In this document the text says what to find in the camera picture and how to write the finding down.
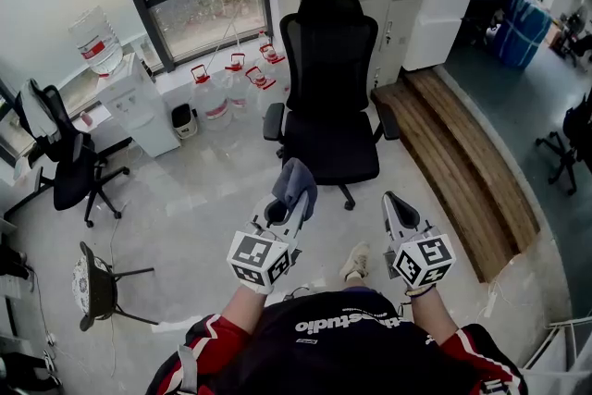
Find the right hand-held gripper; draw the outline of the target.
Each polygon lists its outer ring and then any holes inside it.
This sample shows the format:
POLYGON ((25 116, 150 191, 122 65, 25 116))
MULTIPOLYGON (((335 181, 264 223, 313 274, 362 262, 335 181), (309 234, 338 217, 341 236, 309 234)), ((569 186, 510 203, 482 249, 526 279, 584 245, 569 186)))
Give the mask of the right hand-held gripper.
POLYGON ((428 221, 422 228, 417 228, 419 213, 393 191, 383 194, 381 206, 385 231, 390 239, 385 252, 389 278, 401 278, 412 290, 440 282, 456 262, 449 236, 428 221), (392 206, 399 223, 404 228, 414 228, 410 235, 401 229, 392 231, 392 206))

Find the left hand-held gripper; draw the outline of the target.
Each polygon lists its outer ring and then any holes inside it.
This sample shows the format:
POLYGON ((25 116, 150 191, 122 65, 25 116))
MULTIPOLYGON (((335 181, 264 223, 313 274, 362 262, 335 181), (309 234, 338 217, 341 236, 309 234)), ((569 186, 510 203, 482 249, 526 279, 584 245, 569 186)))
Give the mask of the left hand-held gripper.
POLYGON ((259 294, 270 294, 278 280, 287 275, 300 254, 298 233, 308 209, 308 192, 303 191, 291 216, 278 198, 264 206, 245 230, 236 231, 227 262, 240 284, 259 294))

